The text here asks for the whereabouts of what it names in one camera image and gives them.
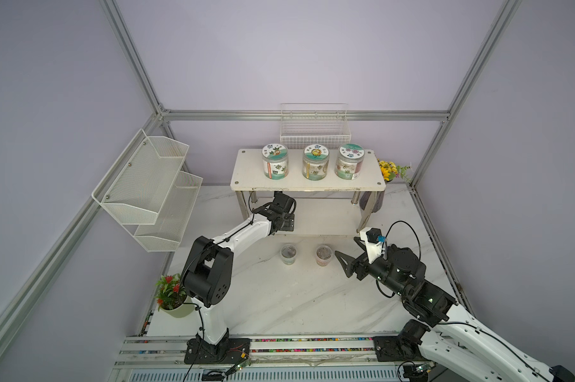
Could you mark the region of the small red-based clear cup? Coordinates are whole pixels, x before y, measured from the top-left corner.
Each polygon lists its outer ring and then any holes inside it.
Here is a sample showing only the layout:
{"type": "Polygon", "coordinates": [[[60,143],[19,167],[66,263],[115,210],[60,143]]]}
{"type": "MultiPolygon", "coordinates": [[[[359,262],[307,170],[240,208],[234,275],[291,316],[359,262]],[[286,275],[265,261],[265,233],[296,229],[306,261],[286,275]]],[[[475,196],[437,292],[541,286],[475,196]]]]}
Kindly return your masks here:
{"type": "Polygon", "coordinates": [[[316,263],[320,267],[326,267],[333,258],[333,250],[327,245],[319,245],[316,248],[316,263]]]}

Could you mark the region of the strawberry lid seed container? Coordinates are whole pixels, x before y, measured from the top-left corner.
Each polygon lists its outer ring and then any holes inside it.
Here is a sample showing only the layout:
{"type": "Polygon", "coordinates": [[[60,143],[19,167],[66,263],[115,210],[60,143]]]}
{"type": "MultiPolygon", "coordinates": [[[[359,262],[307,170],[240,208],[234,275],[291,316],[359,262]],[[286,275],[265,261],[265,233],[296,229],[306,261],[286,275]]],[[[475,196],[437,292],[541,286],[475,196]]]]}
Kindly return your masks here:
{"type": "Polygon", "coordinates": [[[288,149],[280,143],[270,143],[262,147],[264,174],[272,180],[281,180],[288,175],[288,149]]]}

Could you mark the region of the sunflower lid seed container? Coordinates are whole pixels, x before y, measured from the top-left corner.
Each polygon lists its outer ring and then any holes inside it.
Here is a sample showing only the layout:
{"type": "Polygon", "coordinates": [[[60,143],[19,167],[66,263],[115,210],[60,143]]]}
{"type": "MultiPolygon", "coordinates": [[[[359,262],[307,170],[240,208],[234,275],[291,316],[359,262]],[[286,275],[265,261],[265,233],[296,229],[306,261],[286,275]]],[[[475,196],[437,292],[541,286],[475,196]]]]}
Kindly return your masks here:
{"type": "Polygon", "coordinates": [[[303,149],[303,176],[320,181],[327,176],[330,151],[321,144],[311,144],[303,149]]]}

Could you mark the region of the pink flower lid seed container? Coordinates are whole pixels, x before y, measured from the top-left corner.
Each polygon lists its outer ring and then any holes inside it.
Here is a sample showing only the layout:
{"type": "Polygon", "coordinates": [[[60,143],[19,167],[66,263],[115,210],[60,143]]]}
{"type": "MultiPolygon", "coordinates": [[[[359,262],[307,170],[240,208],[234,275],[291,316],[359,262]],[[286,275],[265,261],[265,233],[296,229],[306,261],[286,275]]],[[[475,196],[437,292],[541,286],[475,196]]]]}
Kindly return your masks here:
{"type": "Polygon", "coordinates": [[[345,180],[354,180],[359,176],[366,151],[354,143],[346,143],[338,148],[335,163],[336,175],[345,180]]]}

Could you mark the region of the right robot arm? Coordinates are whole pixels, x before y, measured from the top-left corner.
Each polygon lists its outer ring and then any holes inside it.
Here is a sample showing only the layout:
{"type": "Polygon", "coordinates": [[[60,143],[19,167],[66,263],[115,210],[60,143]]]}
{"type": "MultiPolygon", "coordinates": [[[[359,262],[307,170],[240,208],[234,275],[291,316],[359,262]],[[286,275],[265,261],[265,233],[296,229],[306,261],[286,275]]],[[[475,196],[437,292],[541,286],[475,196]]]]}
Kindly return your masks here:
{"type": "Polygon", "coordinates": [[[366,244],[354,258],[335,256],[346,276],[370,276],[389,288],[412,315],[402,337],[421,356],[469,381],[574,381],[562,365],[534,359],[475,318],[457,300],[425,278],[426,266],[408,248],[366,244]]]}

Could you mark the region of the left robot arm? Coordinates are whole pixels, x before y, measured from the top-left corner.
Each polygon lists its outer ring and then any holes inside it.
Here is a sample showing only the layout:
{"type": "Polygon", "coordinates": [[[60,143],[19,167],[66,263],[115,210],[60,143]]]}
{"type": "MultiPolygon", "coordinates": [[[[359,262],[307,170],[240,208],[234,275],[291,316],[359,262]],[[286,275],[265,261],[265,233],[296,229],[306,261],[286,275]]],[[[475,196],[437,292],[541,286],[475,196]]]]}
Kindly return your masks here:
{"type": "Polygon", "coordinates": [[[217,346],[227,339],[229,329],[220,303],[230,289],[235,259],[266,237],[279,231],[291,232],[295,210],[295,199],[276,191],[270,202],[255,208],[235,228],[214,238],[201,236],[194,241],[179,286],[200,313],[200,341],[217,346]]]}

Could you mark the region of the white two-tier shelf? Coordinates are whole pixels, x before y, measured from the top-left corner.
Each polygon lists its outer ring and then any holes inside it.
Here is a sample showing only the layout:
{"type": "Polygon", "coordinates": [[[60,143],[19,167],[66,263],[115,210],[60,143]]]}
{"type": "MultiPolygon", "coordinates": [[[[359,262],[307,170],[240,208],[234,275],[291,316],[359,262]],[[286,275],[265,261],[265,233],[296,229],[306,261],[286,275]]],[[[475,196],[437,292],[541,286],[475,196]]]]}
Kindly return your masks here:
{"type": "Polygon", "coordinates": [[[244,216],[249,213],[247,202],[251,193],[268,202],[272,198],[265,194],[282,191],[297,204],[292,235],[351,237],[367,226],[376,200],[386,190],[386,183],[372,150],[366,151],[356,179],[342,179],[331,167],[324,179],[311,181],[302,175],[299,150],[289,151],[287,177],[272,180],[264,175],[259,149],[240,149],[230,187],[238,196],[244,216]]]}

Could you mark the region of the yellow sunflower plant pot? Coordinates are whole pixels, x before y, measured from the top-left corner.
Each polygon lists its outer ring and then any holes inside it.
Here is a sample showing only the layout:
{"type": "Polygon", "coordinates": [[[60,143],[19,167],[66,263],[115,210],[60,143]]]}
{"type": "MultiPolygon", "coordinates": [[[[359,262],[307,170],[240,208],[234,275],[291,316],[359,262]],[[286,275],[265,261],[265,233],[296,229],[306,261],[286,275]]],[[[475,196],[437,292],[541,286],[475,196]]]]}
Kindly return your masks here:
{"type": "MultiPolygon", "coordinates": [[[[378,165],[381,170],[381,175],[383,176],[384,182],[386,184],[391,183],[394,180],[401,180],[406,184],[412,182],[410,177],[411,166],[399,166],[394,162],[388,162],[383,160],[378,160],[378,165]]],[[[370,191],[365,191],[359,199],[359,207],[364,211],[370,201],[372,193],[370,191]]],[[[385,194],[381,192],[378,194],[377,199],[373,205],[372,213],[376,213],[381,210],[384,202],[385,194]]]]}

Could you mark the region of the red flower plant pot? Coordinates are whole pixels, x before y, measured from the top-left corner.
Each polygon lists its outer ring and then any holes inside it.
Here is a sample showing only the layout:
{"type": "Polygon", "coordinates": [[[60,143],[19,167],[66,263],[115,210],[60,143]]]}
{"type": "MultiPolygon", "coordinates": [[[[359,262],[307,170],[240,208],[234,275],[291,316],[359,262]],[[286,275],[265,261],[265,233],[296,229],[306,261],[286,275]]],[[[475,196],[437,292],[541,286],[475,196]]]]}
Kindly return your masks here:
{"type": "Polygon", "coordinates": [[[185,318],[195,310],[190,297],[181,286],[179,274],[160,277],[156,283],[155,300],[158,310],[173,318],[185,318]]]}

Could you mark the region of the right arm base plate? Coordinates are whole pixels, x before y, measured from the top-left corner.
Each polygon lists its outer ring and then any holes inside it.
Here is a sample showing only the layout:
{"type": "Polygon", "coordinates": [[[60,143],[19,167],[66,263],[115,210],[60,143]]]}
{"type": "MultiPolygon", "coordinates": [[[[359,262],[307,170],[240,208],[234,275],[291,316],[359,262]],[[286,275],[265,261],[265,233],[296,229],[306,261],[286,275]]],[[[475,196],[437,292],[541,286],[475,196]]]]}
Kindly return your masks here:
{"type": "Polygon", "coordinates": [[[373,350],[378,362],[427,361],[414,342],[399,336],[373,337],[373,350]]]}

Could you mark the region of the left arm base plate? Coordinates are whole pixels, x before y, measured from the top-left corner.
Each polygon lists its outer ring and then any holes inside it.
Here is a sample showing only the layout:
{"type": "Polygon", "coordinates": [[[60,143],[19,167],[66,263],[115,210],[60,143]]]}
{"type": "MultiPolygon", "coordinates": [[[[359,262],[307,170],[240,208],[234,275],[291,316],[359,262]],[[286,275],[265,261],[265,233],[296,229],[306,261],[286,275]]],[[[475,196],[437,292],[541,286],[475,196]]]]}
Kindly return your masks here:
{"type": "Polygon", "coordinates": [[[185,351],[185,364],[236,364],[250,354],[250,338],[231,338],[211,345],[200,337],[190,339],[185,351]]]}

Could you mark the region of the white mesh wall rack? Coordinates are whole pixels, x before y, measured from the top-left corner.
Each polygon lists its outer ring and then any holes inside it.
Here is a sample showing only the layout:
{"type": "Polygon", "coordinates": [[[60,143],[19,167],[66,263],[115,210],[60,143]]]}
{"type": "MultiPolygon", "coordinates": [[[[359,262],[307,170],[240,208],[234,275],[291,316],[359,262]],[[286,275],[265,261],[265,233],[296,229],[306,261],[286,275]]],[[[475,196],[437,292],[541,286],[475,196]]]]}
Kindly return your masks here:
{"type": "Polygon", "coordinates": [[[177,251],[202,178],[185,171],[189,146],[138,131],[91,194],[148,252],[177,251]]]}

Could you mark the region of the aluminium front rail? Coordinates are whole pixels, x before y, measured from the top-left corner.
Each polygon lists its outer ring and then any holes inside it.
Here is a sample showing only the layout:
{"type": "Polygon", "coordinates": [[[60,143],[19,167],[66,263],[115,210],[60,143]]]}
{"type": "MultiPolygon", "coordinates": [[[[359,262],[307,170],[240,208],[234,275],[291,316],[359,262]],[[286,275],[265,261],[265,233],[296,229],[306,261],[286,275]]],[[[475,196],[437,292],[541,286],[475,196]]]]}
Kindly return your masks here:
{"type": "Polygon", "coordinates": [[[129,337],[111,381],[435,381],[449,369],[434,361],[378,362],[373,337],[251,336],[236,364],[185,364],[189,337],[129,337]]]}

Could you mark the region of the aluminium cage frame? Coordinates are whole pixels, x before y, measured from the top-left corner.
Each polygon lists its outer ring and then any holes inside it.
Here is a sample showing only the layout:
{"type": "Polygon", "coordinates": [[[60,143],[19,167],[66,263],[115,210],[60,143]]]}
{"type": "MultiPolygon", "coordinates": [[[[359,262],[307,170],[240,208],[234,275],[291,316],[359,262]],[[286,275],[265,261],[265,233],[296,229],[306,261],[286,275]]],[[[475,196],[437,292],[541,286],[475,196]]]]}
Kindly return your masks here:
{"type": "Polygon", "coordinates": [[[99,207],[109,159],[140,122],[350,119],[442,121],[457,114],[483,68],[474,59],[441,109],[277,109],[161,103],[116,1],[0,1],[0,362],[99,207]]]}

